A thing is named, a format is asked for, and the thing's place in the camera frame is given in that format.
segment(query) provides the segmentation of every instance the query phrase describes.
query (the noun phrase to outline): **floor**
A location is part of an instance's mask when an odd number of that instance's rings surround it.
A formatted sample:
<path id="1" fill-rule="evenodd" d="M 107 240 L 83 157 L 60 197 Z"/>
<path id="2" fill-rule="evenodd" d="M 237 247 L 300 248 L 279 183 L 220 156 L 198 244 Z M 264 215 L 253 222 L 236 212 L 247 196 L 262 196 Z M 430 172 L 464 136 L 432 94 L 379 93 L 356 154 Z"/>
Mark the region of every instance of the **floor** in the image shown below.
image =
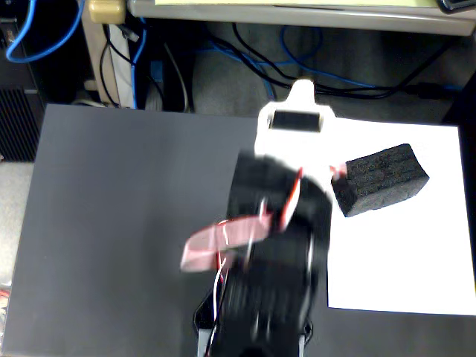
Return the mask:
<path id="1" fill-rule="evenodd" d="M 210 23 L 217 36 L 239 46 L 230 24 Z M 287 60 L 279 42 L 281 26 L 243 25 L 239 31 L 245 41 L 273 61 Z M 376 85 L 396 85 L 447 39 L 443 36 L 412 33 L 388 33 L 369 30 L 322 29 L 324 43 L 306 64 Z M 300 56 L 318 41 L 312 28 L 289 28 L 286 41 Z M 416 80 L 464 86 L 476 68 L 476 47 L 472 37 L 462 38 Z M 286 73 L 309 77 L 296 66 L 283 67 Z M 320 83 L 339 82 L 319 76 Z M 275 89 L 277 99 L 286 91 Z M 196 112 L 209 115 L 256 117 L 268 102 L 263 81 L 243 64 L 213 52 L 197 56 L 193 75 L 193 101 Z M 420 100 L 398 93 L 384 100 L 353 100 L 319 96 L 337 116 L 362 120 L 411 123 L 439 123 L 451 105 L 450 100 Z M 9 285 L 13 276 L 22 217 L 28 197 L 32 164 L 0 163 L 0 284 Z"/>

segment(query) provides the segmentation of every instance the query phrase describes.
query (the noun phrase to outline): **black foam block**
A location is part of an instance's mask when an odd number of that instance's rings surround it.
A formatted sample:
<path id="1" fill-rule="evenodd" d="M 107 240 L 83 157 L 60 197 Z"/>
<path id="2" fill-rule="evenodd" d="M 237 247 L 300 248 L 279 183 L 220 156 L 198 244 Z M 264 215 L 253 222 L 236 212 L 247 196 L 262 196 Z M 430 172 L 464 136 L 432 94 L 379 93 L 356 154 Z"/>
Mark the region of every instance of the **black foam block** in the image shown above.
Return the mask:
<path id="1" fill-rule="evenodd" d="M 332 181 L 346 217 L 415 196 L 429 180 L 409 144 L 348 161 L 347 175 Z"/>

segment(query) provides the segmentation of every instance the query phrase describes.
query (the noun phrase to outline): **desk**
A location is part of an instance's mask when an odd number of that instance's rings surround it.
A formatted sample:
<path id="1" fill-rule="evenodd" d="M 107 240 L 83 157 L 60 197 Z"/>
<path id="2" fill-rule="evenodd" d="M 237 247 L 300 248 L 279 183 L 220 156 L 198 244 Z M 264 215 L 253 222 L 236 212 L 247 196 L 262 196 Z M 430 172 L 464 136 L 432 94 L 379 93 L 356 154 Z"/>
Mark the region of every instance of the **desk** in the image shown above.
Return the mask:
<path id="1" fill-rule="evenodd" d="M 214 273 L 181 273 L 181 250 L 225 215 L 255 134 L 250 118 L 48 106 L 2 352 L 193 356 L 193 312 Z M 311 319 L 307 356 L 476 350 L 474 317 L 328 309 L 325 284 Z"/>
<path id="2" fill-rule="evenodd" d="M 468 36 L 476 10 L 446 15 L 438 7 L 155 5 L 155 0 L 129 0 L 134 16 L 275 25 L 359 28 Z"/>

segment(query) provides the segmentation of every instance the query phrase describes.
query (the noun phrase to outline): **black tabletop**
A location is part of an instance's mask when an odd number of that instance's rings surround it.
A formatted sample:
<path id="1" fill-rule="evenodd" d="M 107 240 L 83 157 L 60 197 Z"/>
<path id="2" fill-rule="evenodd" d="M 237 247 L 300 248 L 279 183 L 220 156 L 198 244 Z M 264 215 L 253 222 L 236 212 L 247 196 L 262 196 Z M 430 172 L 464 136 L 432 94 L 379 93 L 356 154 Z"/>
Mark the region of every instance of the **black tabletop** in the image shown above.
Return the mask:
<path id="1" fill-rule="evenodd" d="M 49 106 L 3 341 L 6 356 L 194 356 L 214 273 L 179 271 L 225 216 L 256 119 Z M 306 356 L 474 356 L 476 318 L 327 308 Z"/>

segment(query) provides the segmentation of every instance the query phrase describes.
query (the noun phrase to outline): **beige plastic part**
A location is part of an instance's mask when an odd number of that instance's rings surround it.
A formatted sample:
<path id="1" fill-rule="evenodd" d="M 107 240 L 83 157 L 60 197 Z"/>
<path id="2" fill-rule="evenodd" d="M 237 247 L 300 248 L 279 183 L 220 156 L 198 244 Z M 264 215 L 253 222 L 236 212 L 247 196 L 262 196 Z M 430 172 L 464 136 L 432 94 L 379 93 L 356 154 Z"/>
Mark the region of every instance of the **beige plastic part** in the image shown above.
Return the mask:
<path id="1" fill-rule="evenodd" d="M 123 24 L 126 0 L 89 0 L 91 20 L 97 24 Z"/>

